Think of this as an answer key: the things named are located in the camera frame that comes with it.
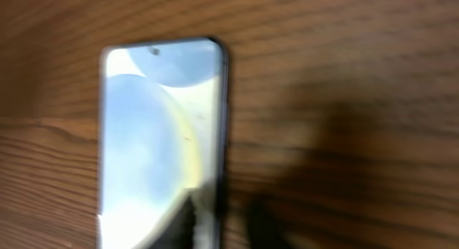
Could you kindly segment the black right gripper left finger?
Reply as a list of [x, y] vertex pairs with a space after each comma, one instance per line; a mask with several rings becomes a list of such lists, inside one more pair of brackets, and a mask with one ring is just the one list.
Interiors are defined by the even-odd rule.
[[194, 247], [195, 206], [188, 197], [170, 225], [148, 249], [192, 249]]

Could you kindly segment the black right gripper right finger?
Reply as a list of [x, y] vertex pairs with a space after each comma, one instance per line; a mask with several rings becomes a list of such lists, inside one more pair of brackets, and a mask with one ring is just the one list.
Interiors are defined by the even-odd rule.
[[280, 221], [260, 200], [247, 207], [247, 237], [251, 249], [294, 249]]

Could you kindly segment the Galaxy smartphone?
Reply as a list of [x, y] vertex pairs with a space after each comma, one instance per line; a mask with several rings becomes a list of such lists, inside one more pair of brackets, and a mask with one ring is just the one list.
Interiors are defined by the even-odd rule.
[[103, 50], [99, 248], [148, 248], [188, 197], [193, 248], [220, 247], [229, 66], [228, 49], [212, 37]]

